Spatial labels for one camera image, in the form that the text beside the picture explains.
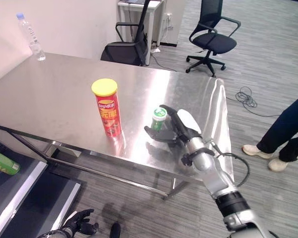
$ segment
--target green can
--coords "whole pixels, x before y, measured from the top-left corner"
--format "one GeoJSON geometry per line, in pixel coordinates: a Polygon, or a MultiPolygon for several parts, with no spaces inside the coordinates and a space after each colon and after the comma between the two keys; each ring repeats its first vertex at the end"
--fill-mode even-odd
{"type": "Polygon", "coordinates": [[[154,110],[152,115],[151,128],[154,130],[161,130],[161,126],[167,117],[167,111],[164,108],[158,107],[154,110]]]}
{"type": "Polygon", "coordinates": [[[0,171],[14,175],[20,170],[20,165],[0,153],[0,171]]]}

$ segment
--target robotic hand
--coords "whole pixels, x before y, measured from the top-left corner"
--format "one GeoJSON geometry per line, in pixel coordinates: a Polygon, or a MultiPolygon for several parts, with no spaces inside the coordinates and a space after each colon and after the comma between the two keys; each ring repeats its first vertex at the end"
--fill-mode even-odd
{"type": "Polygon", "coordinates": [[[98,229],[98,223],[92,225],[88,223],[89,218],[86,218],[92,212],[94,212],[94,209],[77,212],[65,222],[62,228],[47,232],[38,238],[73,238],[76,232],[85,235],[93,235],[98,229]]]}
{"type": "Polygon", "coordinates": [[[205,147],[201,129],[192,115],[186,110],[176,111],[166,105],[171,117],[173,130],[156,131],[145,126],[149,136],[159,142],[178,143],[181,141],[188,153],[181,159],[186,166],[193,166],[202,176],[203,182],[211,197],[221,211],[227,229],[232,232],[230,238],[269,238],[269,231],[260,218],[248,206],[231,177],[221,169],[218,159],[212,150],[205,147]]]}

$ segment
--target power outlet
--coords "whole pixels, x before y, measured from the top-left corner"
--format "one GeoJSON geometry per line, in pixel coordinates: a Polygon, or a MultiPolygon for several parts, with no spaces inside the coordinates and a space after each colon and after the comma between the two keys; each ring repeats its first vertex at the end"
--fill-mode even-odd
{"type": "Polygon", "coordinates": [[[170,22],[172,13],[166,13],[165,15],[166,15],[166,18],[168,19],[168,21],[170,22]]]}

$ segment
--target black pants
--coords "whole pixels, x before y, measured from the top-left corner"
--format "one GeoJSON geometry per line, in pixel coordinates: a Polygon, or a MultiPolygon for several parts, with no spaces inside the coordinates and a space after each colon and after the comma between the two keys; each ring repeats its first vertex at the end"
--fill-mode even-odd
{"type": "Polygon", "coordinates": [[[284,162],[297,160],[298,137],[292,137],[298,132],[298,99],[291,104],[277,118],[266,132],[257,148],[265,153],[274,153],[276,149],[288,141],[288,144],[279,152],[279,159],[284,162]]]}

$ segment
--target gray carpet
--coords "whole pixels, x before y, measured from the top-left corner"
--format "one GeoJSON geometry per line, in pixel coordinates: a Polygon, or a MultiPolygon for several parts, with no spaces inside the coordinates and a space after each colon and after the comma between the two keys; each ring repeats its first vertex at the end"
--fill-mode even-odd
{"type": "MultiPolygon", "coordinates": [[[[200,1],[188,0],[178,46],[161,46],[161,53],[154,53],[160,64],[184,72],[194,62],[185,59],[187,55],[198,55],[194,52],[200,50],[188,40],[199,14],[200,1]]],[[[224,71],[219,66],[214,68],[217,77],[225,81],[227,96],[234,98],[240,87],[248,86],[258,103],[254,112],[280,114],[298,98],[298,2],[225,0],[223,15],[242,22],[233,35],[237,47],[214,57],[226,63],[224,71]]],[[[227,33],[233,27],[221,22],[219,29],[227,33]]],[[[150,67],[160,68],[153,58],[150,67]]],[[[211,75],[205,65],[190,74],[211,75]]],[[[240,150],[243,144],[256,144],[276,117],[253,115],[234,101],[228,100],[227,104],[232,152],[243,156],[251,166],[251,176],[240,191],[270,230],[280,238],[298,238],[298,161],[289,164],[283,173],[273,173],[267,169],[268,161],[246,156],[240,150]]],[[[92,158],[82,155],[81,161],[88,164],[92,158]]],[[[58,169],[87,181],[73,208],[95,209],[91,220],[100,224],[95,237],[108,237],[110,226],[117,220],[122,224],[122,238],[224,238],[229,234],[215,203],[201,186],[191,185],[164,202],[157,195],[107,178],[58,169]]],[[[170,178],[166,176],[123,166],[109,172],[168,190],[170,178]]],[[[234,161],[234,172],[240,181],[245,166],[234,161]]]]}

